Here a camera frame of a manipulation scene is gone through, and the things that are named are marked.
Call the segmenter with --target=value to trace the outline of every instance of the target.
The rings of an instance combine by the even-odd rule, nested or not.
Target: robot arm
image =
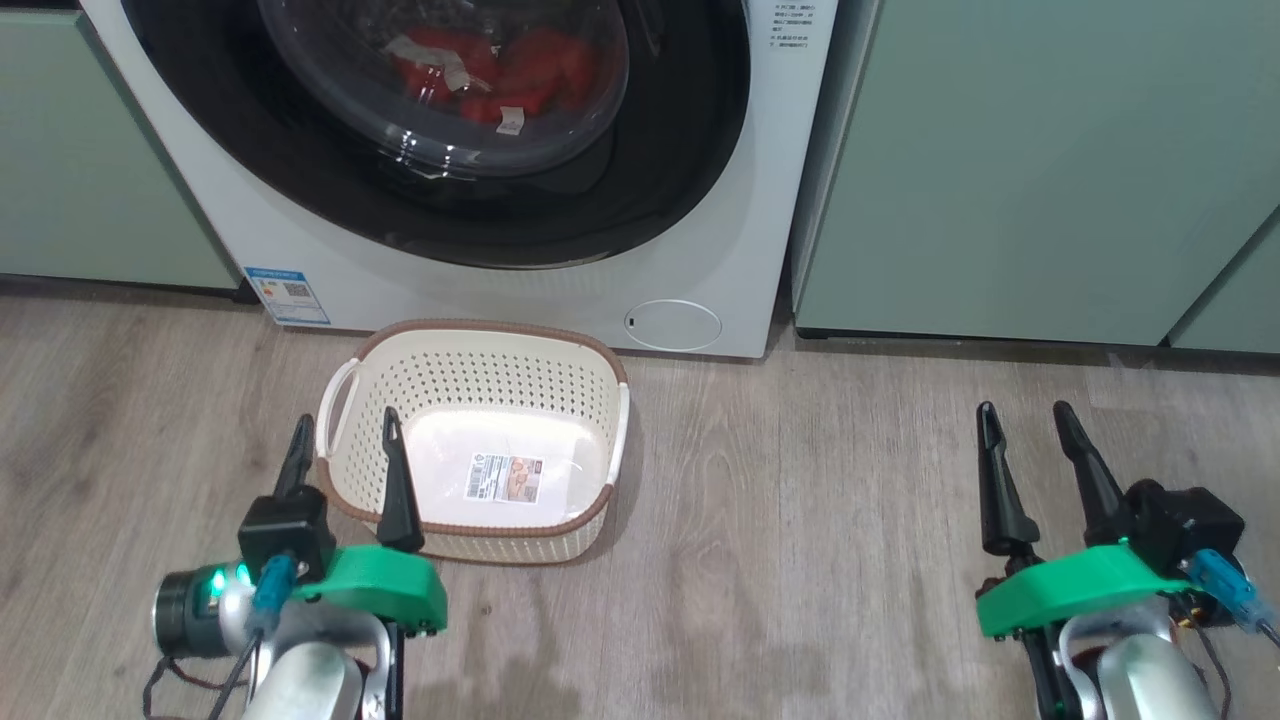
[[[1041,720],[1219,717],[1172,628],[1230,624],[1233,614],[1252,632],[1272,628],[1274,612],[1253,600],[1238,564],[1222,560],[1244,520],[1204,488],[1142,480],[1121,495],[1071,406],[1055,404],[1053,419],[1075,468],[1088,550],[1046,562],[1032,550],[1039,528],[1014,486],[996,409],[978,406],[983,550],[1007,559],[1005,577],[977,593],[983,634],[1023,643]],[[1073,656],[1082,644],[1093,650]]]
[[[424,538],[399,419],[387,409],[376,546],[337,547],[324,495],[305,484],[312,433],[303,415],[275,492],[246,514],[243,561],[170,573],[160,583],[156,644],[166,659],[250,653],[246,717],[401,720],[404,641],[443,630],[448,598],[430,561],[416,553]],[[298,582],[264,614],[264,578],[282,557]],[[361,667],[343,651],[349,647],[375,648],[376,665]]]

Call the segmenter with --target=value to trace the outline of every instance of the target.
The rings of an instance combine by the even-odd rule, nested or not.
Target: basket handle
[[[351,402],[355,400],[356,393],[347,393],[347,402],[342,406],[342,414],[338,416],[338,427],[333,429],[333,437],[330,438],[329,428],[333,424],[333,404],[338,398],[338,392],[347,384],[347,379],[356,372],[357,365],[360,365],[358,357],[352,357],[343,363],[342,368],[338,368],[338,372],[329,378],[329,384],[324,388],[324,396],[320,397],[320,413],[316,419],[316,457],[328,459],[333,451],[333,443],[342,436],[342,428],[347,424],[347,414],[351,411]]]

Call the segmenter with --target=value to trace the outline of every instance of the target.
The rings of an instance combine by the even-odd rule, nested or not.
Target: product label sticker
[[[817,13],[817,3],[774,3],[773,22],[769,27],[769,49],[808,50]]]
[[[320,301],[311,292],[306,275],[293,270],[266,270],[244,268],[244,274],[253,283],[253,290],[262,299],[271,316],[280,323],[306,323],[308,325],[328,325]]]
[[[536,505],[541,477],[543,461],[536,457],[477,452],[471,457],[466,498]]]

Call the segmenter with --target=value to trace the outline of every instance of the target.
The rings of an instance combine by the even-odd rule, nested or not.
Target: blue cable connector
[[[262,577],[253,591],[253,602],[244,629],[252,635],[261,633],[264,638],[280,625],[280,611],[293,594],[298,582],[298,561],[288,555],[276,555],[262,566]]]
[[[1217,551],[1201,550],[1193,555],[1187,575],[1192,583],[1221,602],[1244,632],[1262,633],[1280,647],[1275,607],[1258,597],[1258,588]]]

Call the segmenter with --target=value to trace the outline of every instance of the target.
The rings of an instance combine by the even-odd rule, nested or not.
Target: white basket
[[[321,488],[335,507],[369,524],[380,519],[385,492],[381,424],[388,405],[404,427],[424,553],[479,562],[564,562],[600,534],[630,405],[626,373],[604,345],[563,331],[463,320],[399,323],[370,337],[329,380],[316,423]],[[484,421],[471,434],[457,434],[458,427],[476,425],[476,418],[492,418],[488,427],[500,424],[499,439],[508,445],[520,443],[513,436],[571,430],[575,456],[566,457],[572,468],[564,480],[566,506],[581,510],[554,525],[431,521],[431,488],[453,482],[436,477],[457,478],[458,457],[466,462],[477,450],[489,452],[457,447],[458,437],[472,442],[484,434]],[[422,430],[415,433],[413,427]],[[465,465],[461,471],[465,484]],[[484,511],[484,505],[475,507]],[[493,511],[502,515],[506,509],[498,505]]]

